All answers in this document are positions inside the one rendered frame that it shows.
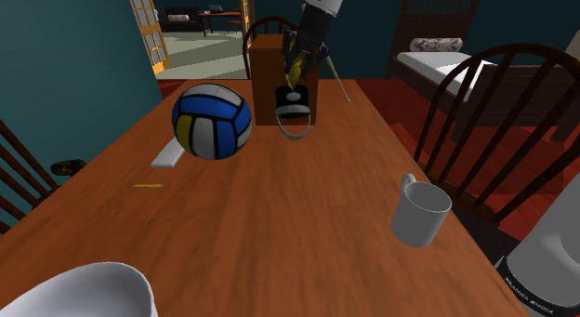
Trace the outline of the thin wooden stick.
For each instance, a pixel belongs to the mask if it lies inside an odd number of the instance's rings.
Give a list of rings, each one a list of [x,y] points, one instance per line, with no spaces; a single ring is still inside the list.
[[[337,73],[337,71],[336,71],[335,65],[334,65],[334,63],[332,62],[332,59],[331,59],[331,57],[330,57],[330,56],[327,56],[327,57],[326,57],[326,62],[327,62],[327,64],[328,64],[329,68],[331,69],[331,72],[333,73],[333,76],[335,77],[335,79],[336,79],[336,80],[337,80],[337,82],[338,82],[338,85],[339,85],[339,87],[340,87],[340,90],[341,90],[341,92],[342,92],[342,94],[343,94],[344,98],[345,98],[345,101],[346,101],[347,103],[351,103],[351,101],[350,101],[350,99],[349,99],[349,96],[348,96],[348,94],[347,94],[347,92],[346,92],[345,88],[343,87],[343,84],[342,84],[342,82],[341,82],[341,80],[340,80],[340,78],[339,78],[339,75],[338,75],[338,73]]]

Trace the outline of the dark green floor object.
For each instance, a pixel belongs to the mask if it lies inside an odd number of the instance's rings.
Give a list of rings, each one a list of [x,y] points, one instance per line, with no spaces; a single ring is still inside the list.
[[[51,172],[60,177],[68,176],[73,177],[76,173],[78,173],[84,166],[86,166],[86,162],[81,159],[72,159],[54,163],[50,170]]]

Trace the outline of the blue white yellow volleyball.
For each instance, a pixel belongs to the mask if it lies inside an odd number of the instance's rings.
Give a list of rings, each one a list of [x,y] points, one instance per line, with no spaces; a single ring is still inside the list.
[[[248,103],[232,88],[217,83],[201,83],[181,93],[171,120],[178,144],[205,160],[232,157],[252,130]]]

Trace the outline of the brown wooden box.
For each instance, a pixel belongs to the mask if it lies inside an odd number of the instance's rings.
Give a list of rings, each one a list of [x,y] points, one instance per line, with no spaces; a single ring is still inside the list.
[[[250,77],[253,91],[253,114],[256,125],[277,125],[275,120],[275,91],[279,86],[287,86],[283,70],[283,35],[259,34],[249,47]],[[309,90],[309,106],[311,123],[317,121],[317,94],[319,82],[319,67],[310,69],[307,77],[298,85]],[[300,125],[308,121],[308,117],[297,118],[295,121],[283,119],[284,125]]]

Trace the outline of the yellow green leafy thing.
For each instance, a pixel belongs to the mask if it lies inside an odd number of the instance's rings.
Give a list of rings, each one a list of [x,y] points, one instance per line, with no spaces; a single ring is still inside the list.
[[[287,85],[291,90],[295,90],[295,87],[301,77],[301,66],[302,66],[303,54],[300,53],[293,61],[292,64],[284,62],[285,67],[290,67],[289,72],[285,75]]]

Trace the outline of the wooden desk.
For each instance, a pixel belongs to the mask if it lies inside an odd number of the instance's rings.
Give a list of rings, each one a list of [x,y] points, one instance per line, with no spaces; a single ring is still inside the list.
[[[216,10],[204,10],[199,11],[197,16],[201,20],[202,24],[202,31],[204,37],[207,37],[208,33],[213,33],[213,25],[212,19],[213,18],[237,18],[238,20],[241,18],[241,13],[239,11],[216,11]]]

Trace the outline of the wooden table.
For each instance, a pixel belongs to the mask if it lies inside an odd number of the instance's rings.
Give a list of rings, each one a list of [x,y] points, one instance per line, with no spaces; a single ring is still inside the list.
[[[163,100],[0,237],[0,310],[62,272],[121,262],[159,317],[529,317],[454,216],[425,248],[390,228],[413,158],[353,81],[320,84],[301,141],[256,126],[232,158],[183,155]],[[136,189],[133,184],[163,184]]]

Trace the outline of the white mug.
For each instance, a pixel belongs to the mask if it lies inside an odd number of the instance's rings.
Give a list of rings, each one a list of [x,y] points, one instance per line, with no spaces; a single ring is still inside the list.
[[[411,247],[428,246],[453,202],[441,188],[423,181],[417,181],[413,174],[402,176],[401,197],[391,221],[393,235]]]

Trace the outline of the white flat bar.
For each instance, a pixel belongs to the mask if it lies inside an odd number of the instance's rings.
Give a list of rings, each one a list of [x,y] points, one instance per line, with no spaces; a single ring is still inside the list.
[[[172,168],[185,152],[176,138],[172,138],[151,163],[151,168]]]

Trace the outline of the white bowl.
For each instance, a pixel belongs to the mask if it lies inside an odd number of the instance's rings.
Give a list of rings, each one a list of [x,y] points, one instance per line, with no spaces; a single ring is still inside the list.
[[[0,317],[159,317],[142,272],[97,262],[62,272],[20,295]]]

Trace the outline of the yellow framed glass door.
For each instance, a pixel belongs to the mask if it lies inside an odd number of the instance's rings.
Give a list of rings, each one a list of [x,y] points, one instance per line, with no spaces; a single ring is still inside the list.
[[[155,75],[171,65],[160,22],[152,0],[129,0]]]
[[[254,0],[238,0],[240,11],[240,19],[243,26],[243,33],[247,33],[248,29],[255,22]]]

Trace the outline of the dark wooden spindle chair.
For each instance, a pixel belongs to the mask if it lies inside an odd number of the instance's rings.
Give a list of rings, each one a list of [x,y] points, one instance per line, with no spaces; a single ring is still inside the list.
[[[0,166],[0,184],[4,184],[34,210],[58,188],[59,184],[34,158],[17,136],[0,119],[0,161],[13,171]]]
[[[485,222],[498,226],[533,194],[580,157],[580,135],[539,176],[527,185],[501,210],[494,212],[485,201],[504,182],[548,130],[561,119],[568,119],[575,128],[580,121],[580,61],[569,54],[539,44],[510,44],[484,50],[461,62],[438,85],[415,149],[418,161],[443,93],[460,72],[466,71],[464,82],[453,99],[441,132],[422,166],[426,176],[436,185],[452,190],[451,198],[466,203],[468,211]],[[513,153],[478,197],[467,194],[467,188],[490,158],[509,129],[532,109],[528,118],[534,132]],[[457,187],[446,182],[455,161],[466,146],[473,129],[496,121],[498,129]]]
[[[283,18],[283,17],[278,17],[278,16],[268,16],[268,17],[262,18],[260,20],[257,20],[256,22],[254,22],[249,27],[249,29],[245,32],[244,38],[243,38],[244,67],[245,67],[246,77],[248,80],[251,79],[251,70],[250,70],[250,64],[249,64],[249,59],[248,59],[248,48],[249,48],[248,44],[249,44],[251,39],[255,39],[257,37],[257,28],[260,25],[264,26],[265,34],[269,34],[270,33],[269,23],[271,21],[276,21],[278,23],[278,34],[283,33],[285,26],[287,26],[292,31],[297,30],[297,26],[292,21],[290,21],[286,18]]]

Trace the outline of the dark wooden bed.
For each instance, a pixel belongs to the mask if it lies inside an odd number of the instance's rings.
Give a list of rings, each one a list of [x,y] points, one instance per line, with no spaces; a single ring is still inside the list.
[[[465,39],[479,2],[481,0],[402,0],[402,7],[391,46],[386,78],[397,75],[413,90],[431,101],[437,87],[446,75],[470,55],[442,51],[439,47],[420,45],[418,40],[430,44],[429,40],[442,38]],[[468,125],[485,89],[491,82],[497,66],[483,60],[479,66],[464,102],[459,106],[455,121],[457,126],[452,140],[458,141]],[[507,117],[523,90],[532,80],[539,65],[515,65],[507,69],[476,126],[500,126]],[[462,71],[443,92],[439,110],[447,114],[464,80],[467,70]],[[574,79],[555,66],[544,83],[518,115],[514,126],[536,126],[545,113],[573,83]],[[580,123],[580,98],[555,123],[556,131],[551,139],[566,140]]]

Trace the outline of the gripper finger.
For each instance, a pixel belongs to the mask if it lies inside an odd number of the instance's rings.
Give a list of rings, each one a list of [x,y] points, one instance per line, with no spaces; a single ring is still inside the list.
[[[300,54],[300,47],[297,44],[297,33],[285,30],[283,34],[283,58],[284,73],[288,75],[292,69],[294,60]]]
[[[328,48],[324,42],[310,44],[307,51],[307,72],[315,66],[319,66],[328,57]]]

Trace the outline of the dark sofa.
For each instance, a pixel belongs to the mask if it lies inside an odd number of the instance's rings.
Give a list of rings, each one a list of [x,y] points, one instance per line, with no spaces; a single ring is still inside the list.
[[[201,32],[203,26],[196,6],[168,6],[158,12],[161,29],[164,33]]]

